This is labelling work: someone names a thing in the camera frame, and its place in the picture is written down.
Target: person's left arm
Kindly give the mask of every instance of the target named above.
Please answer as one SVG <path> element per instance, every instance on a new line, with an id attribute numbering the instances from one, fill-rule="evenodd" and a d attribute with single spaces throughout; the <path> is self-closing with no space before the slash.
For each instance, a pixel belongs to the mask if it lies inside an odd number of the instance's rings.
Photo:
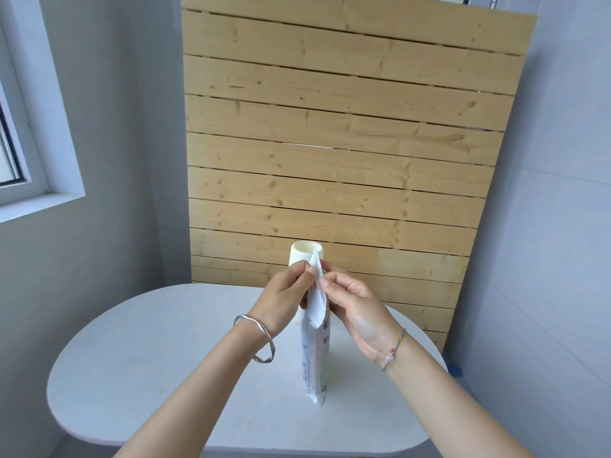
<path id="1" fill-rule="evenodd" d="M 272 337 L 292 320 L 314 283 L 310 270 L 301 261 L 276 274 L 248 312 Z M 240 320 L 115 456 L 199 457 L 246 365 L 267 343 L 255 322 Z"/>

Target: hand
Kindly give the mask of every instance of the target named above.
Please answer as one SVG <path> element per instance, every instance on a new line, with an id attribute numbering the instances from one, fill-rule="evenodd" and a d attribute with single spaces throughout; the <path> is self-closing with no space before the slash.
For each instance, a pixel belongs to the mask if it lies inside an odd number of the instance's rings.
<path id="1" fill-rule="evenodd" d="M 258 319 L 275 338 L 295 316 L 306 291 L 314 284 L 316 269 L 305 260 L 274 275 L 248 315 Z"/>
<path id="2" fill-rule="evenodd" d="M 328 261 L 321 260 L 321 264 L 329 272 L 320 278 L 320 285 L 333 300 L 329 303 L 331 311 L 344 323 L 361 352 L 383 367 L 403 328 L 369 286 Z"/>

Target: person's right arm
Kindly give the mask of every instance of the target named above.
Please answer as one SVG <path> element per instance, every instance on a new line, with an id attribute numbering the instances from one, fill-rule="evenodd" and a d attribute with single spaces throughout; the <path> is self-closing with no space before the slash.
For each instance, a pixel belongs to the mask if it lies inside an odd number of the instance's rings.
<path id="1" fill-rule="evenodd" d="M 367 358 L 383 368 L 403 329 L 363 282 L 329 262 L 320 284 Z M 444 458 L 531 457 L 409 334 L 385 369 Z"/>

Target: ribbed white container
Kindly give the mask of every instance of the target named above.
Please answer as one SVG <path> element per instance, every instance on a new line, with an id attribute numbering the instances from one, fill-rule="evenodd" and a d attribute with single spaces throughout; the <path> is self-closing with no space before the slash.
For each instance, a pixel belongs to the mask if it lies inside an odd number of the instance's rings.
<path id="1" fill-rule="evenodd" d="M 325 249 L 323 246 L 314 241 L 294 242 L 291 246 L 291 255 L 288 258 L 288 264 L 293 265 L 295 262 L 299 262 L 300 260 L 309 262 L 312 258 L 312 254 L 315 252 L 318 253 L 318 258 L 322 259 Z M 297 309 L 297 313 L 295 314 L 295 318 L 293 318 L 293 323 L 300 325 L 305 313 L 306 311 L 299 307 Z"/>

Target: table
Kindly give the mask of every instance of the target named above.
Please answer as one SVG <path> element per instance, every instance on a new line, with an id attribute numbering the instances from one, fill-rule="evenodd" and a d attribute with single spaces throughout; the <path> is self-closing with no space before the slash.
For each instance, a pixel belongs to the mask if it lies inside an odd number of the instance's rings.
<path id="1" fill-rule="evenodd" d="M 59 355 L 47 385 L 58 423 L 78 439 L 122 445 L 246 313 L 262 288 L 180 284 L 126 300 L 83 328 Z M 414 323 L 390 312 L 445 368 Z M 206 450 L 385 455 L 428 436 L 401 394 L 332 315 L 329 382 L 322 407 L 306 396 L 299 325 L 274 342 L 270 364 L 249 363 Z M 268 356 L 269 348 L 264 349 Z"/>

